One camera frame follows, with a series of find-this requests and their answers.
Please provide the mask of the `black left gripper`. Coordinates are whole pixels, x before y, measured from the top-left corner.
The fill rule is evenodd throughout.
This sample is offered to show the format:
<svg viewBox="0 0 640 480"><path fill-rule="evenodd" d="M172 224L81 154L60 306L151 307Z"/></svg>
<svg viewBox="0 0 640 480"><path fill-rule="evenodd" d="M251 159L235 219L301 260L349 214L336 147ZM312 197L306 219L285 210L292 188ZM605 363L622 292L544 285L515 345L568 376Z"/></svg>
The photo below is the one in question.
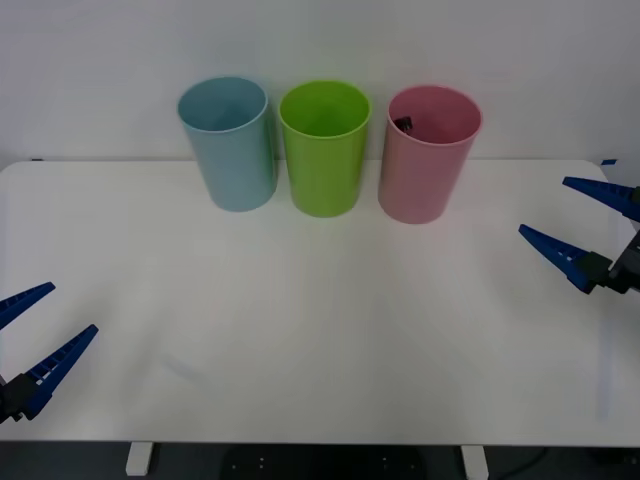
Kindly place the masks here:
<svg viewBox="0 0 640 480"><path fill-rule="evenodd" d="M46 282L0 301L0 329L17 319L55 289ZM28 371L6 383L0 377L0 423L12 418L33 420L53 396L53 392L84 353L99 329L89 325L54 353Z"/></svg>

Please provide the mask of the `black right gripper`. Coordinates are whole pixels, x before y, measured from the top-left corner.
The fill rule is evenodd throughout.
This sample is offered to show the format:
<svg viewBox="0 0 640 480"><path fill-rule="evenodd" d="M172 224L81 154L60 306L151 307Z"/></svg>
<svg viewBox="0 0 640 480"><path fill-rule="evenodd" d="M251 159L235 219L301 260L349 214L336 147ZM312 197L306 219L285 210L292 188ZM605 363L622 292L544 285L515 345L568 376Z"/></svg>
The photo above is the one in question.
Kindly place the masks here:
<svg viewBox="0 0 640 480"><path fill-rule="evenodd" d="M563 185L583 193L619 212L629 220L639 221L639 187L565 177ZM608 258L586 251L521 224L520 235L550 263L559 269L581 292L590 294L596 286L609 283ZM610 270L610 288L625 294L640 290L640 233L625 247Z"/></svg>

